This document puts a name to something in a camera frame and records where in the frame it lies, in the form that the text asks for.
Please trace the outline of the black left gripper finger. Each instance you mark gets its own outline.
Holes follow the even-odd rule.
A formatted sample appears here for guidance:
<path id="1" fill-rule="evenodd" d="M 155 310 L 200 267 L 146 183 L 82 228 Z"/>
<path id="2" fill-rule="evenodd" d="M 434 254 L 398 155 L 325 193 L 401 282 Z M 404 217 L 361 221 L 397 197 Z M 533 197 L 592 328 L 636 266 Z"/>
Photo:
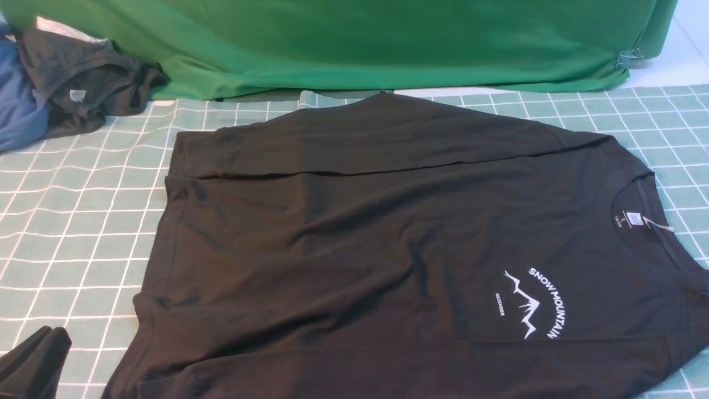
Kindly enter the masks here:
<path id="1" fill-rule="evenodd" d="M 1 398 L 55 398 L 73 342 L 65 328 L 43 326 L 1 358 Z"/>

